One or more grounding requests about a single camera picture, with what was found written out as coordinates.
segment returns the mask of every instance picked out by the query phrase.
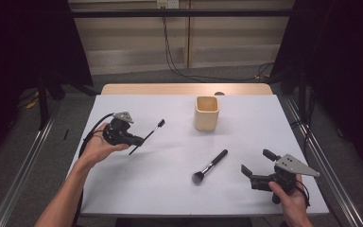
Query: table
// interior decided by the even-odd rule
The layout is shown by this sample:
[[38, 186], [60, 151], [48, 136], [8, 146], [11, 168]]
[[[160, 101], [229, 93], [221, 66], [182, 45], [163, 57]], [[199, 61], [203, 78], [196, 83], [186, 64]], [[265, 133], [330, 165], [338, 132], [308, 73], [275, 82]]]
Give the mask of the table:
[[[215, 92], [233, 96], [218, 97], [220, 114], [215, 131], [195, 131], [192, 127], [195, 97]], [[126, 95], [107, 95], [114, 93]], [[126, 110], [116, 109], [119, 106]], [[95, 100], [83, 138], [93, 124], [112, 109], [116, 109], [116, 113], [129, 111], [135, 120], [129, 132], [142, 137], [153, 130], [162, 117], [166, 124], [131, 156], [128, 153], [133, 148], [116, 152], [93, 168], [84, 187], [82, 214], [239, 217], [282, 213], [280, 206], [270, 201], [269, 192], [252, 190], [249, 179], [239, 171], [244, 164], [254, 174], [273, 173], [274, 164], [262, 156], [263, 148], [280, 155], [290, 153], [304, 160], [279, 101], [267, 85], [107, 85], [103, 95]], [[224, 148], [229, 154], [200, 186], [194, 185], [191, 175]], [[308, 213], [328, 213], [314, 179], [304, 177], [303, 181], [311, 194]]]

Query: mascara wand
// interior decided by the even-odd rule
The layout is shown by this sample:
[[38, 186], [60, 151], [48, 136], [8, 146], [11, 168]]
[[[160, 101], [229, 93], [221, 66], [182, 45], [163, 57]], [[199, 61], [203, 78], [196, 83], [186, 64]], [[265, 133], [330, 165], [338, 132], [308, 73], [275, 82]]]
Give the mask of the mascara wand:
[[[153, 132], [155, 132], [156, 130], [158, 130], [160, 127], [162, 127], [164, 125], [164, 120], [162, 119], [159, 123], [158, 123], [158, 126], [152, 131], [152, 132], [150, 132], [149, 133], [149, 135], [146, 137], [146, 138], [144, 138], [144, 142], [146, 142], [146, 140], [148, 139], [148, 137], [153, 133]], [[138, 147], [135, 147], [134, 148], [134, 150], [132, 150], [130, 153], [129, 153], [129, 155], [131, 155], [135, 150], [137, 150], [138, 148], [139, 148], [140, 146], [138, 146]]]

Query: hand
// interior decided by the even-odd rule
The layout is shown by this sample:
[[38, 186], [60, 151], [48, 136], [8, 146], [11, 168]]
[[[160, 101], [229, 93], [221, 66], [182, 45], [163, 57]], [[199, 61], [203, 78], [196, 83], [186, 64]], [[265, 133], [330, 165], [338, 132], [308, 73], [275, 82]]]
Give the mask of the hand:
[[98, 129], [96, 129], [94, 135], [91, 137], [90, 141], [87, 143], [85, 150], [80, 161], [86, 162], [90, 167], [95, 164], [105, 160], [112, 152], [121, 151], [129, 148], [127, 144], [111, 145], [102, 136], [102, 131], [108, 123], [103, 123]]
[[[297, 181], [302, 181], [302, 175], [297, 174]], [[299, 190], [294, 190], [291, 195], [287, 195], [280, 185], [276, 182], [269, 182], [269, 187], [272, 189], [280, 199], [282, 204], [285, 222], [290, 227], [303, 227], [312, 226], [308, 219], [305, 206], [305, 198]], [[296, 185], [303, 189], [303, 185], [296, 183]]]

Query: horizontal bar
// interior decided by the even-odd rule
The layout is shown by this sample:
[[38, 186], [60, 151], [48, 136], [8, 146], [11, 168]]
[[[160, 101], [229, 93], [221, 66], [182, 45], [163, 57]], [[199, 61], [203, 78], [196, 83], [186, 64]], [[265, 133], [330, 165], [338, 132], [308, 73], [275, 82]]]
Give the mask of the horizontal bar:
[[304, 15], [293, 9], [122, 9], [71, 11], [33, 11], [25, 14], [66, 16], [73, 18], [112, 18], [112, 17], [289, 17]]

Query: white tabletop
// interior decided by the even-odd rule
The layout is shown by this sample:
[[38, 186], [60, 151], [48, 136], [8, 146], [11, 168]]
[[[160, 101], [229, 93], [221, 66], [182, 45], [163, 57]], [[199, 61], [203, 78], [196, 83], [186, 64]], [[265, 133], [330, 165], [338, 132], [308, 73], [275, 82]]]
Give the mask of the white tabletop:
[[[195, 130], [195, 98], [96, 97], [82, 138], [109, 113], [129, 112], [134, 119], [129, 132], [143, 138], [161, 119], [166, 123], [132, 155], [129, 152], [134, 147], [110, 155], [92, 169], [84, 187], [81, 213], [130, 217], [282, 213], [280, 205], [272, 203], [272, 194], [252, 190], [250, 180], [240, 171], [243, 164], [255, 175], [273, 173], [274, 163], [262, 155], [264, 148], [281, 156], [289, 153], [305, 163], [277, 96], [219, 96], [219, 119], [212, 132]], [[229, 151], [226, 157], [201, 185], [193, 184], [191, 176], [223, 149]], [[303, 183], [310, 193], [308, 213], [328, 213], [315, 180], [304, 176]]]

